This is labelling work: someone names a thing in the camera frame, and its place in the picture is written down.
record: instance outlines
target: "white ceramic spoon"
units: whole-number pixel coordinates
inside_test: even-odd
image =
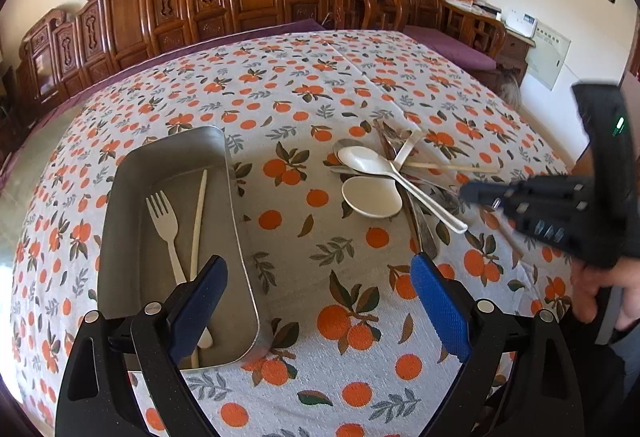
[[[354,211],[372,219],[393,217],[402,209],[402,197],[393,179],[351,177],[342,185],[342,197]]]
[[[392,177],[411,192],[418,201],[427,206],[449,229],[456,233],[464,233],[468,229],[465,223],[455,218],[426,193],[407,181],[391,161],[380,156],[376,151],[366,146],[347,146],[338,151],[338,159],[358,172]]]

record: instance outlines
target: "wooden chopstick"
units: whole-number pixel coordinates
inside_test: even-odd
[[[459,166],[457,164],[438,164],[434,162],[405,162],[403,166],[412,168],[432,168],[434,170],[458,170],[459,172],[500,173],[499,168],[490,166]]]
[[[200,250],[200,228],[202,226],[202,210],[204,209],[204,194],[207,191],[207,170],[202,172],[200,181],[200,192],[198,193],[198,206],[196,207],[196,220],[193,224],[193,240],[191,241],[191,269],[190,280],[195,280],[198,276],[198,252]],[[196,346],[193,354],[191,354],[191,368],[200,367],[198,361],[198,347]]]

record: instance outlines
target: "purple seat cushion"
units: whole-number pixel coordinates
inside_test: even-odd
[[[433,49],[465,71],[492,71],[495,69],[494,59],[437,29],[406,26],[402,32],[416,42]]]

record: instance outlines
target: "floor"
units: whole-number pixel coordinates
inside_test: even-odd
[[[20,399],[11,355],[9,323],[15,247],[20,238],[33,188],[65,130],[82,105],[67,110],[25,142],[9,180],[0,191],[0,375],[11,393]]]

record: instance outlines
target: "blue gripper pad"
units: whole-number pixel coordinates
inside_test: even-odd
[[[182,306],[171,326],[171,343],[167,353],[174,363],[178,363],[183,357],[193,353],[204,327],[216,309],[222,293],[225,292],[228,280],[225,259],[214,255],[204,267],[207,266],[209,268],[206,274]]]
[[[427,258],[419,254],[412,259],[411,283],[444,348],[464,363],[471,355],[466,319],[447,293],[445,278]]]

